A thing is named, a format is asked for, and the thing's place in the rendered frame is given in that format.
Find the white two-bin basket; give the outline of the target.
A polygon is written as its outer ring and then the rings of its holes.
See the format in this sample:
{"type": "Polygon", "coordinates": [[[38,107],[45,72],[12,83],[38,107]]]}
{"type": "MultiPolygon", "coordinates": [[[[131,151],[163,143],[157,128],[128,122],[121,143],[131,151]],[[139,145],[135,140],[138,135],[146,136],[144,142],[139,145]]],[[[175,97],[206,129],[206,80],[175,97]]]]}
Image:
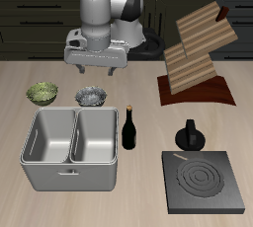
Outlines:
{"type": "Polygon", "coordinates": [[[117,109],[40,108],[20,164],[37,191],[111,191],[117,180],[118,148],[117,109]]]}

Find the round black stove knob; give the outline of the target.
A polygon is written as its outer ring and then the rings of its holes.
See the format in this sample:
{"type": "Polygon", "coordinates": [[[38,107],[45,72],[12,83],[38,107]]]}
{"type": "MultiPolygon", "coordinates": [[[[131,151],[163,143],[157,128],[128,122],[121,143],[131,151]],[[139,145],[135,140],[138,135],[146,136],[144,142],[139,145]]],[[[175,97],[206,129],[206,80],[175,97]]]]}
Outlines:
{"type": "Polygon", "coordinates": [[[184,151],[200,151],[204,148],[206,139],[204,135],[196,129],[195,121],[188,119],[186,126],[180,129],[175,136],[177,146],[184,151]]]}

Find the black speckled bowl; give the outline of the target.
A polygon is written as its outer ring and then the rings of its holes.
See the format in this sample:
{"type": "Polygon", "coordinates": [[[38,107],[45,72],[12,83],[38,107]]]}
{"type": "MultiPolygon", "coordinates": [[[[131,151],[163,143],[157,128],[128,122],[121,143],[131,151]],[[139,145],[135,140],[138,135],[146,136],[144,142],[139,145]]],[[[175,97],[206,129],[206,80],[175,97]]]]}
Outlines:
{"type": "Polygon", "coordinates": [[[75,95],[75,101],[81,107],[101,107],[106,99],[106,91],[97,86],[85,87],[75,95]]]}

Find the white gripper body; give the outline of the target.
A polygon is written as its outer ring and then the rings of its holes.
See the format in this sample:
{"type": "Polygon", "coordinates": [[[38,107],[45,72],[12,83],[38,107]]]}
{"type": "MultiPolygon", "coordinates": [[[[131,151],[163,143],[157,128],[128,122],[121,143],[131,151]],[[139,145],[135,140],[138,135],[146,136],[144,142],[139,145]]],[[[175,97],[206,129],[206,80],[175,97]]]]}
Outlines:
{"type": "Polygon", "coordinates": [[[68,45],[64,50],[64,61],[67,64],[75,65],[125,68],[127,66],[128,51],[127,42],[114,39],[102,51],[88,51],[68,45]]]}

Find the wooden slat rack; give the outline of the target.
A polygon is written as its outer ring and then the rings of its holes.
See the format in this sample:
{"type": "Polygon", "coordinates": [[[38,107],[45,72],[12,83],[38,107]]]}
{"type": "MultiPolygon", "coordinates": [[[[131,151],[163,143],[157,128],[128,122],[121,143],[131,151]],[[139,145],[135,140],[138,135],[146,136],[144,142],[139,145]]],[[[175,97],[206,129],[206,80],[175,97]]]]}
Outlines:
{"type": "Polygon", "coordinates": [[[210,57],[212,51],[238,39],[226,20],[228,11],[213,1],[176,21],[181,41],[164,51],[167,74],[157,78],[162,106],[193,102],[235,105],[210,57]]]}

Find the green bowl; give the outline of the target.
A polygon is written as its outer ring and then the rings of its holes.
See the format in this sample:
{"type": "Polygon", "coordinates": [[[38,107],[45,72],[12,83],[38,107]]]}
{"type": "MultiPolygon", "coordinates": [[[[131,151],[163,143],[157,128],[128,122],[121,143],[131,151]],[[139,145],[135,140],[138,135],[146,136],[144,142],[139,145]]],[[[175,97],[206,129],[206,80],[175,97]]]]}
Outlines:
{"type": "Polygon", "coordinates": [[[51,104],[58,93],[58,87],[51,82],[39,82],[29,88],[27,98],[37,106],[51,104]]]}

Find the dark wine bottle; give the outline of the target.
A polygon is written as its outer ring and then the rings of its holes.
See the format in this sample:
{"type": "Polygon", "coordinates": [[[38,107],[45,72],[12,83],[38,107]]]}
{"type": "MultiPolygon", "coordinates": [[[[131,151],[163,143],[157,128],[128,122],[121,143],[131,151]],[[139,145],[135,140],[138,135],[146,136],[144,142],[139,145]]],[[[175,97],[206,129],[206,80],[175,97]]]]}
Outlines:
{"type": "Polygon", "coordinates": [[[126,150],[131,150],[136,144],[136,129],[132,122],[132,106],[126,107],[126,122],[122,130],[122,145],[126,150]]]}

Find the dark grey stove plate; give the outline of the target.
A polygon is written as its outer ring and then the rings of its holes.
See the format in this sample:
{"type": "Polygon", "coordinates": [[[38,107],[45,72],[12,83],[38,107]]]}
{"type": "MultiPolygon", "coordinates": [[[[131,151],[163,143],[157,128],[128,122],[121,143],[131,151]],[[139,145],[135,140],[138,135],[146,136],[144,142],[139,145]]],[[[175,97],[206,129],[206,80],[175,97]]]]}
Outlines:
{"type": "Polygon", "coordinates": [[[169,214],[243,214],[245,206],[225,151],[163,151],[169,214]]]}

